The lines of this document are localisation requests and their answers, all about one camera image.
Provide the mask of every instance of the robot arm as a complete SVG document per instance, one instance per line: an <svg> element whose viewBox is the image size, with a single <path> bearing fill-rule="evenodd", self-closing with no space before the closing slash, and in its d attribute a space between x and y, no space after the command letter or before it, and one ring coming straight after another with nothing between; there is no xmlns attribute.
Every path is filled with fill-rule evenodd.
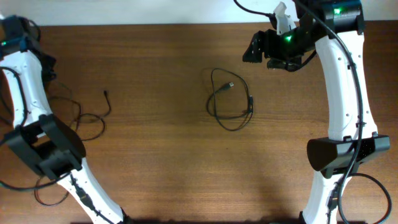
<svg viewBox="0 0 398 224"><path fill-rule="evenodd" d="M6 134L6 144L36 174L50 179L64 177L58 184L71 193L93 223L126 223L120 206L106 195L91 173L80 138L51 112L44 81L54 78L55 60L42 53L27 19L5 18L0 29L4 34L0 66L14 107L15 130ZM44 135L50 140L34 146Z"/></svg>
<svg viewBox="0 0 398 224"><path fill-rule="evenodd" d="M344 0L306 1L317 11L324 12L325 22L334 27L343 42L349 47L358 70L364 105L363 132L365 144L357 159L354 171L361 163L373 159L389 149L388 136L379 136L370 113L366 93L362 49L363 14L359 1ZM339 8L347 4L346 12ZM336 223L336 182L352 158L352 148L358 139L358 101L353 75L341 47L331 39L313 18L298 10L300 27L294 27L285 7L275 10L280 24L277 31L260 31L254 35L245 62L261 62L262 53L271 58L269 68L296 70L302 63L302 55L316 48L325 72L326 89L330 107L329 137L312 139L307 145L308 159L315 171L312 192L302 213L304 223ZM45 55L39 46L37 34L30 22L20 17L8 17L1 21L3 40L0 47L0 66L10 86L14 104L15 130L5 135L9 148L16 153L37 175L49 179L66 177L58 183L69 191L90 216L93 223L129 223L119 205L114 203L94 178L86 162L86 151L81 139L51 112L43 82L54 78L55 60ZM19 76L21 83L11 70ZM35 146L43 135L49 141Z"/></svg>
<svg viewBox="0 0 398 224"><path fill-rule="evenodd" d="M301 1L318 12L352 55L358 73L363 100L365 126L362 145L353 171L360 164L375 158L389 149L389 137L379 136L369 108L363 69L363 13L359 1ZM312 139L307 145L308 159L315 170L312 191L307 206L301 214L306 224L336 223L337 185L353 157L359 130L359 109L356 85L349 60L336 39L308 13L297 7L300 27L290 26L290 17L283 15L283 3L275 10L277 30L259 31L243 55L244 62L262 62L262 54L270 58L268 68L296 71L302 68L302 56L316 49L325 74L329 102L328 137Z"/></svg>

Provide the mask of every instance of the black joint housing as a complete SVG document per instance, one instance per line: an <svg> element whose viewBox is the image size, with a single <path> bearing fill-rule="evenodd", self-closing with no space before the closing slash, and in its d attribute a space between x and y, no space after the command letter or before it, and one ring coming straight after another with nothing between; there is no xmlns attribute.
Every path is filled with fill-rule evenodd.
<svg viewBox="0 0 398 224"><path fill-rule="evenodd" d="M40 60L42 80L47 83L57 77L53 69L57 60L43 53L39 32L38 27L32 26L24 17L9 16L0 20L0 60L7 55L30 50Z"/></svg>
<svg viewBox="0 0 398 224"><path fill-rule="evenodd" d="M38 135L45 133L49 141L35 145ZM9 148L37 175L57 179L73 169L81 169L86 156L79 136L54 115L42 115L39 121L17 127L5 135Z"/></svg>
<svg viewBox="0 0 398 224"><path fill-rule="evenodd" d="M360 0L300 0L335 33L364 32L364 17ZM249 48L243 55L243 62L261 63L262 53L270 58L268 68L296 71L302 68L302 57L314 50L315 43L328 36L326 29L309 13L296 6L300 26L282 35L275 30L259 31L254 34ZM276 28L276 21L270 18Z"/></svg>
<svg viewBox="0 0 398 224"><path fill-rule="evenodd" d="M312 168L321 171L329 179L334 174L343 173L354 154L358 141L334 141L329 138L311 139L307 144L307 156ZM362 139L353 172L360 164L370 161L390 149L390 137L378 135Z"/></svg>

